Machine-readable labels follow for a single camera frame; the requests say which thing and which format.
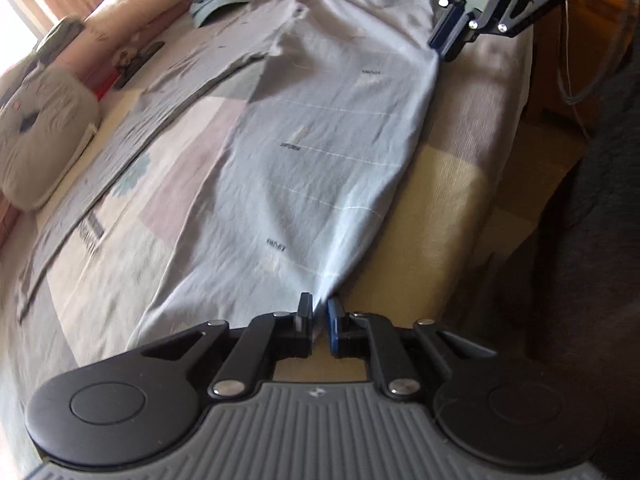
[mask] cap brim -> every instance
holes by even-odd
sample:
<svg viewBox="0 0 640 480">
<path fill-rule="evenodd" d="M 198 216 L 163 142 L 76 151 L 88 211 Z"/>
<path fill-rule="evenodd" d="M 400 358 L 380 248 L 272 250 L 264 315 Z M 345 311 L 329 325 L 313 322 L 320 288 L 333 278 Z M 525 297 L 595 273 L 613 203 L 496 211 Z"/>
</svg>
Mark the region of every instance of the cap brim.
<svg viewBox="0 0 640 480">
<path fill-rule="evenodd" d="M 218 10 L 220 7 L 231 4 L 245 4 L 250 1 L 252 0 L 212 0 L 193 15 L 193 25 L 196 28 L 201 27 L 205 20 L 212 14 L 212 12 Z"/>
</svg>

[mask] wooden cabinet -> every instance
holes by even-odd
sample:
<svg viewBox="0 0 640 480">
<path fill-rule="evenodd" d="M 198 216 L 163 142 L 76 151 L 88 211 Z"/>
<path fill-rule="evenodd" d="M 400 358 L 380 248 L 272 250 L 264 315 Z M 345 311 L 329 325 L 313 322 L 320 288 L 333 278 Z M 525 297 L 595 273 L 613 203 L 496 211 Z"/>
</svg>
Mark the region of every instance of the wooden cabinet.
<svg viewBox="0 0 640 480">
<path fill-rule="evenodd" d="M 625 6 L 625 0 L 569 0 L 568 59 L 573 94 L 593 80 L 609 41 L 618 30 Z M 575 120 L 574 112 L 564 104 L 557 84 L 561 12 L 564 12 L 564 6 L 554 9 L 535 25 L 535 57 L 526 115 L 528 121 L 539 120 L 543 110 Z M 626 44 L 631 40 L 631 35 L 626 38 Z M 561 69 L 566 81 L 566 68 L 563 66 Z M 597 95 L 576 108 L 587 126 L 596 126 L 600 110 Z"/>
</svg>

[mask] pink fabric patch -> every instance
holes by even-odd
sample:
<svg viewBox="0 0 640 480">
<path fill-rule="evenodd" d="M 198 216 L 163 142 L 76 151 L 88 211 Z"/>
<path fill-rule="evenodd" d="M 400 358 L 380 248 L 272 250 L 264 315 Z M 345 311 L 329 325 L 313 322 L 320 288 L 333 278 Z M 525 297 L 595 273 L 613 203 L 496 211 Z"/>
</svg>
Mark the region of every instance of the pink fabric patch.
<svg viewBox="0 0 640 480">
<path fill-rule="evenodd" d="M 220 157 L 245 104 L 242 100 L 225 100 L 202 133 L 180 154 L 140 213 L 142 222 L 170 247 L 175 245 L 191 203 Z"/>
</svg>

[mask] pillow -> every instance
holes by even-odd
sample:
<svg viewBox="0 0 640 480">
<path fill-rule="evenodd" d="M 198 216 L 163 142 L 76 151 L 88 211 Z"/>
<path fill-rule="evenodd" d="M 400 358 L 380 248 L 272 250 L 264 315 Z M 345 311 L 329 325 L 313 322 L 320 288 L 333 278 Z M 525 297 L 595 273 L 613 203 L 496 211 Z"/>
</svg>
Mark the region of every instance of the pillow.
<svg viewBox="0 0 640 480">
<path fill-rule="evenodd" d="M 93 138 L 95 96 L 69 72 L 40 65 L 0 111 L 0 190 L 23 210 L 38 209 Z"/>
</svg>

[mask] white cord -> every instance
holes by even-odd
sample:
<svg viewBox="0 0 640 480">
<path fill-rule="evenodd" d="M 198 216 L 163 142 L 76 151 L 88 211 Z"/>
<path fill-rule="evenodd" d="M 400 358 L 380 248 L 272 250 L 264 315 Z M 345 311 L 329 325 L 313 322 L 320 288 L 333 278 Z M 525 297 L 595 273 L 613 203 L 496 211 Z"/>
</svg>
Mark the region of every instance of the white cord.
<svg viewBox="0 0 640 480">
<path fill-rule="evenodd" d="M 566 62 L 566 82 L 569 85 L 569 94 L 573 94 L 574 91 L 571 88 L 571 75 L 569 74 L 569 0 L 564 1 L 564 16 L 566 27 L 564 28 L 564 60 Z M 591 136 L 587 131 L 587 127 L 584 125 L 584 121 L 580 117 L 577 108 L 575 105 L 571 105 L 572 110 L 574 111 L 575 120 L 580 125 L 580 129 L 586 137 L 587 140 L 591 140 Z"/>
</svg>

